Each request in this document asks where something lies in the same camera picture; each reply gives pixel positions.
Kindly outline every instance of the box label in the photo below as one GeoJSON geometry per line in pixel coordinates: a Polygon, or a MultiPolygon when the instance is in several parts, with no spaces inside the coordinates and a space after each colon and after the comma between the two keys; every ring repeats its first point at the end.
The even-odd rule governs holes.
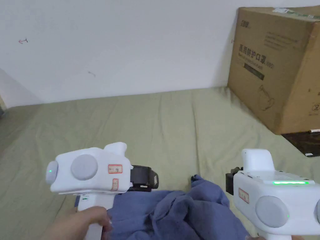
{"type": "Polygon", "coordinates": [[[239,188],[239,197],[244,200],[246,203],[249,203],[249,194],[239,188]]]}
{"type": "Polygon", "coordinates": [[[109,164],[108,173],[122,173],[122,165],[120,164],[109,164]]]}
{"type": "Polygon", "coordinates": [[[111,188],[111,191],[118,191],[118,188],[119,188],[119,179],[114,178],[114,179],[112,180],[112,188],[111,188]]]}

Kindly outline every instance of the white handheld gripper device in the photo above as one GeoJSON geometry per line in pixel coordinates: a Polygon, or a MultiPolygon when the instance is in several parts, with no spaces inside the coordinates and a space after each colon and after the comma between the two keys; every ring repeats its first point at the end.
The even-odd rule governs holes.
{"type": "Polygon", "coordinates": [[[276,171],[264,149],[242,151],[243,170],[233,176],[234,204],[266,240],[320,235],[320,185],[276,171]]]}
{"type": "MultiPolygon", "coordinates": [[[[93,206],[112,208],[115,195],[132,187],[133,166],[124,156],[126,149],[125,143],[117,142],[104,149],[88,148],[58,155],[47,167],[50,190],[80,195],[78,211],[93,206]]],[[[102,226],[91,224],[85,240],[100,240],[101,234],[102,226]]]]}

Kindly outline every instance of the white plastic housing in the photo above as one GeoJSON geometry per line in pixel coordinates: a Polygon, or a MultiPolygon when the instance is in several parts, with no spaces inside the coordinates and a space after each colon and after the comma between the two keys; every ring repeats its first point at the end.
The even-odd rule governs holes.
{"type": "MultiPolygon", "coordinates": [[[[267,150],[244,149],[242,155],[244,170],[233,178],[234,204],[260,233],[269,239],[286,239],[285,236],[274,235],[287,235],[288,239],[291,239],[290,235],[319,235],[317,204],[320,200],[320,185],[313,180],[274,170],[271,154],[267,150]],[[276,197],[284,203],[283,213],[287,211],[288,214],[283,226],[270,227],[259,219],[257,202],[264,196],[276,197]]],[[[280,218],[284,217],[268,214],[273,207],[281,209],[278,204],[270,203],[265,207],[262,212],[266,213],[266,219],[272,224],[280,222],[280,218]]]]}
{"type": "Polygon", "coordinates": [[[58,155],[55,160],[58,162],[57,177],[50,190],[59,194],[126,192],[132,186],[130,171],[133,168],[124,156],[126,144],[114,143],[108,146],[105,147],[106,150],[87,148],[58,155]],[[71,171],[73,161],[80,155],[91,155],[96,159],[97,171],[90,179],[79,180],[71,171]]]}

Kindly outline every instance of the blue towel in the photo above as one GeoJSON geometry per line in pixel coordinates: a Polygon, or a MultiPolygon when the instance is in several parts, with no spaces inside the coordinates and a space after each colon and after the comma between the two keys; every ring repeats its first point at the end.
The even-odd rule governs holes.
{"type": "Polygon", "coordinates": [[[244,240],[248,232],[230,211],[222,189],[198,175],[192,189],[116,195],[111,239],[244,240]]]}

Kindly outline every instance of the green led light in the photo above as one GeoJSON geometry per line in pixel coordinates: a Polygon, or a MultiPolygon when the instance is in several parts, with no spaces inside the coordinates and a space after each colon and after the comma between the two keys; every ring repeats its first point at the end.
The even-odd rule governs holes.
{"type": "Polygon", "coordinates": [[[303,181],[275,181],[273,184],[279,185],[279,184],[309,184],[309,182],[303,182],[303,181]]]}

